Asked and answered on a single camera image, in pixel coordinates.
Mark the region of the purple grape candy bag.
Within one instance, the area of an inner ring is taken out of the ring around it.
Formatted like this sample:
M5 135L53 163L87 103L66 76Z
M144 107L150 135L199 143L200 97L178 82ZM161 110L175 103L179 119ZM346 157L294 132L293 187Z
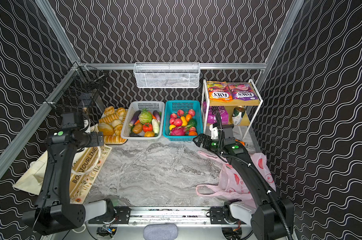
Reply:
M223 106L210 106L207 111L207 123L216 123L216 113L220 114L222 124L226 125L229 122L229 115L225 107Z

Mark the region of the cream canvas tote bag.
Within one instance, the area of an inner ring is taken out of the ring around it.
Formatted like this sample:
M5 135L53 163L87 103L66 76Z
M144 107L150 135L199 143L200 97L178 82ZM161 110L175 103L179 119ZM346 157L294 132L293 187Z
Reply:
M72 204L83 204L99 175L112 148L109 146L85 148L76 153L70 175L70 199ZM48 153L44 152L37 161L30 164L26 173L13 185L13 188L38 195L42 188Z

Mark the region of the green drink can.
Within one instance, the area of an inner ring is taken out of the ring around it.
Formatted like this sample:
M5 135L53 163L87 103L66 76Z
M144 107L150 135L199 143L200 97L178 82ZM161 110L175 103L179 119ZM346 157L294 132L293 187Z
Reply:
M245 108L243 106L238 106L233 109L232 122L234 125L239 125L245 116Z

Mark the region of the orange Fox's candy bag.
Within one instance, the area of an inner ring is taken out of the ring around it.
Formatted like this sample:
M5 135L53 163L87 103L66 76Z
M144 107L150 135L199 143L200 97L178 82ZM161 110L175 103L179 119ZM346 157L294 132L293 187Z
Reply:
M223 103L233 100L233 96L227 82L207 81L206 83L210 100Z

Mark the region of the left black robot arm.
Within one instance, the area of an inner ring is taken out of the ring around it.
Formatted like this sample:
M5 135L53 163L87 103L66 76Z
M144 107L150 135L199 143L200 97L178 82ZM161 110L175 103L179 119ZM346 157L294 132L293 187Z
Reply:
M88 116L80 112L64 113L61 128L46 138L47 166L42 189L33 210L24 212L22 221L42 236L81 227L100 218L113 220L114 206L109 199L86 205L71 204L70 176L75 154L83 148L103 145L103 134L86 133Z

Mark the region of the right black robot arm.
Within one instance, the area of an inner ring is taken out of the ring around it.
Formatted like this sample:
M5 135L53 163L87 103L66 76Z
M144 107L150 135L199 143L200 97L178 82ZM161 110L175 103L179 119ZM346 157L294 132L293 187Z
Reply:
M254 200L252 207L239 197L227 201L221 212L228 223L244 223L251 227L259 240L286 237L291 240L294 225L294 206L289 199L280 198L251 160L245 145L233 136L233 125L224 125L219 113L211 136L200 134L193 142L213 153L238 173Z

